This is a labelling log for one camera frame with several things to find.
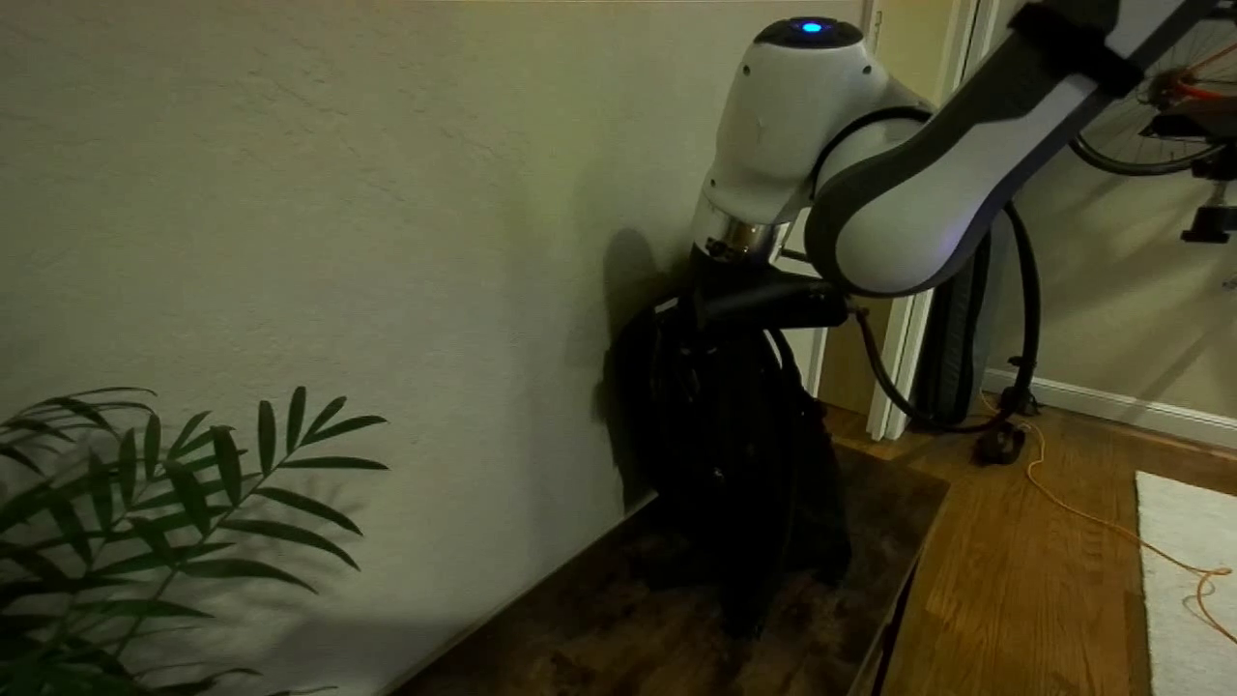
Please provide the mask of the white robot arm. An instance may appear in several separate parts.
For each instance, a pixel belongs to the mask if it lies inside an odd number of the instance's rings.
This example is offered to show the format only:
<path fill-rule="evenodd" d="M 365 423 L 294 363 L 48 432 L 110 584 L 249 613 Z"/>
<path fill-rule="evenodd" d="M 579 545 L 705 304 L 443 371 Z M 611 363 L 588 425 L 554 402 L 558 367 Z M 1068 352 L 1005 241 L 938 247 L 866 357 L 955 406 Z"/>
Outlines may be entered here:
<path fill-rule="evenodd" d="M 1028 0 L 961 88 L 906 137 L 910 91 L 847 18 L 763 27 L 698 189 L 683 309 L 705 327 L 840 326 L 856 299 L 947 281 L 1001 204 L 1193 24 L 1233 0 Z"/>

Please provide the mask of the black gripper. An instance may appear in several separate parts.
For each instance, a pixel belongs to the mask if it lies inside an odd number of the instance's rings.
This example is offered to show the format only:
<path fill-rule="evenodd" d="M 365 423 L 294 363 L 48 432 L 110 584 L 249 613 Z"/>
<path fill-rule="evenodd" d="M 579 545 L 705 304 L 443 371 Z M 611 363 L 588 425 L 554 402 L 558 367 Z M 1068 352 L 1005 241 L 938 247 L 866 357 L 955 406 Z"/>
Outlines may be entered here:
<path fill-rule="evenodd" d="M 847 299 L 823 277 L 787 276 L 756 259 L 691 251 L 680 290 L 680 326 L 695 335 L 754 327 L 835 327 Z"/>

